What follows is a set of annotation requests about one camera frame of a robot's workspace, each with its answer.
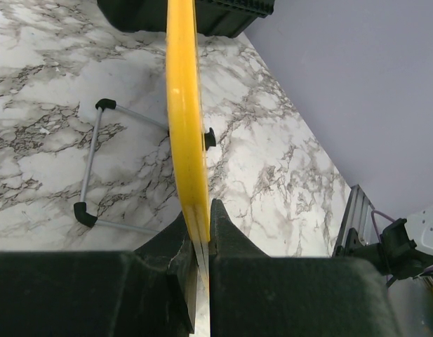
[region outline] metal rod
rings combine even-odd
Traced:
[[[93,136],[91,137],[90,152],[88,153],[87,166],[85,168],[84,181],[82,182],[81,190],[81,202],[85,202],[87,195],[88,182],[90,180],[91,166],[93,165],[93,158],[95,156],[96,143],[98,141],[99,125],[101,124],[102,109],[98,108],[98,114],[96,115],[95,128],[93,129]]]
[[[165,131],[168,131],[168,130],[169,130],[169,128],[168,128],[167,125],[164,125],[164,124],[162,124],[162,123],[159,123],[158,121],[155,121],[155,120],[153,120],[153,119],[150,119],[149,117],[143,116],[142,114],[139,114],[139,113],[137,113],[137,112],[135,112],[135,111],[132,111],[132,110],[126,109],[125,107],[122,107],[122,106],[116,105],[115,110],[118,110],[118,111],[120,111],[120,112],[124,112],[125,114],[129,114],[129,115],[131,115],[131,116],[134,116],[134,117],[140,118],[140,119],[142,119],[143,121],[147,121],[147,122],[149,122],[149,123],[151,123],[151,124],[157,125],[158,127],[162,128],[162,129],[165,130]]]
[[[130,226],[130,225],[124,225],[122,223],[113,223],[112,221],[105,221],[105,220],[96,220],[96,225],[99,226],[105,226],[105,227],[111,227],[116,228],[119,230],[134,230],[136,232],[141,232],[145,234],[153,234],[156,235],[159,233],[158,230],[150,230],[149,228],[141,228],[136,226]]]

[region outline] yellow disc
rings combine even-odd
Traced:
[[[194,0],[168,0],[166,91],[175,183],[199,271],[208,284],[210,204],[196,45]]]

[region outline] black plastic bin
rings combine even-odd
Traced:
[[[237,37],[256,18],[274,11],[275,0],[196,0],[197,31]],[[98,0],[105,17],[122,32],[166,31],[167,0]]]

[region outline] black plastic cap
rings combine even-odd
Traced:
[[[89,228],[93,228],[96,221],[98,221],[98,217],[87,213],[86,202],[77,202],[74,204],[74,216],[76,216],[76,220],[78,220],[82,225]]]
[[[103,98],[102,100],[99,100],[99,102],[97,102],[95,105],[96,109],[98,109],[99,107],[102,109],[102,111],[107,108],[114,110],[116,107],[116,101],[110,100],[109,98]]]
[[[213,131],[212,128],[210,128],[210,131],[208,133],[204,134],[204,140],[205,140],[205,150],[208,151],[210,147],[216,146],[216,137],[215,137],[215,131]]]

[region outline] white marble surface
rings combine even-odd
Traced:
[[[123,34],[94,1],[0,1],[0,250],[135,249],[150,237],[78,224],[101,98],[166,121],[165,34]],[[272,256],[327,256],[349,188],[242,34],[199,38],[211,197]],[[180,211],[169,139],[105,112],[88,193],[101,219],[161,229]],[[197,335],[207,336],[206,304]]]

